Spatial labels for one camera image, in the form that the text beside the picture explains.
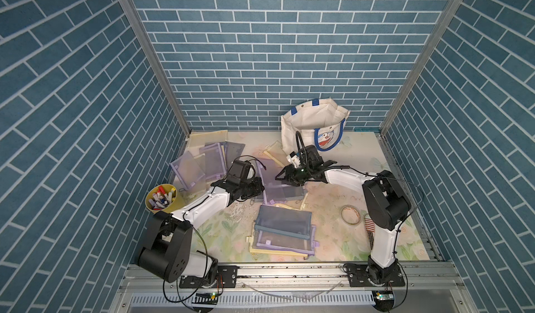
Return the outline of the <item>grey purple mesh pouch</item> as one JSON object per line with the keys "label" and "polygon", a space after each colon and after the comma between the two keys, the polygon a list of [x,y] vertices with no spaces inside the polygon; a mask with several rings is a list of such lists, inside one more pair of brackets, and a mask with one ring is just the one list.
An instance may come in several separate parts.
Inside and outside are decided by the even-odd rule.
{"label": "grey purple mesh pouch", "polygon": [[259,165],[257,175],[262,179],[264,191],[255,197],[255,202],[273,205],[277,203],[286,204],[289,201],[304,199],[306,190],[303,187],[289,186],[275,179],[276,175],[283,170],[282,167],[270,159],[263,159],[262,162],[266,166],[266,169],[262,165]]}

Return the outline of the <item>blue mesh pencil pouch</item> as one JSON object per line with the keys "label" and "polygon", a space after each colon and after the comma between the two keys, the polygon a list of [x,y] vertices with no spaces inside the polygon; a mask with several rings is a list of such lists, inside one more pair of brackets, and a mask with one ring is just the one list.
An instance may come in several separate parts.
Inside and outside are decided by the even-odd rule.
{"label": "blue mesh pencil pouch", "polygon": [[312,213],[262,205],[254,229],[298,239],[312,236]]}

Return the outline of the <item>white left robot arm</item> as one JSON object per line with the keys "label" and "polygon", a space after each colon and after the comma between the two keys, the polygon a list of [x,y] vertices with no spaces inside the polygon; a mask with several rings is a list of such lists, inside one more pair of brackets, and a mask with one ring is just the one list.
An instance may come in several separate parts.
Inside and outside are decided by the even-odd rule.
{"label": "white left robot arm", "polygon": [[218,261],[208,255],[207,248],[201,253],[192,251],[193,236],[199,236],[200,226],[218,212],[263,191],[255,166],[237,158],[227,174],[198,199],[170,214],[159,211],[149,219],[135,263],[168,283],[184,276],[203,286],[212,285],[218,278]]}

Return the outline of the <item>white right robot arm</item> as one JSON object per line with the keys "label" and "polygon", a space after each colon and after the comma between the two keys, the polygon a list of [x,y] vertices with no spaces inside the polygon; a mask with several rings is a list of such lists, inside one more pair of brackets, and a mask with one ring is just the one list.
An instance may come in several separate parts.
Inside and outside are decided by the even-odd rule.
{"label": "white right robot arm", "polygon": [[283,184],[303,186],[307,182],[323,182],[364,194],[369,218],[376,227],[366,272],[372,284],[388,283],[397,272],[398,234],[411,208],[398,179],[388,170],[368,173],[335,161],[324,161],[313,145],[291,153],[288,158],[291,163],[275,177]]}

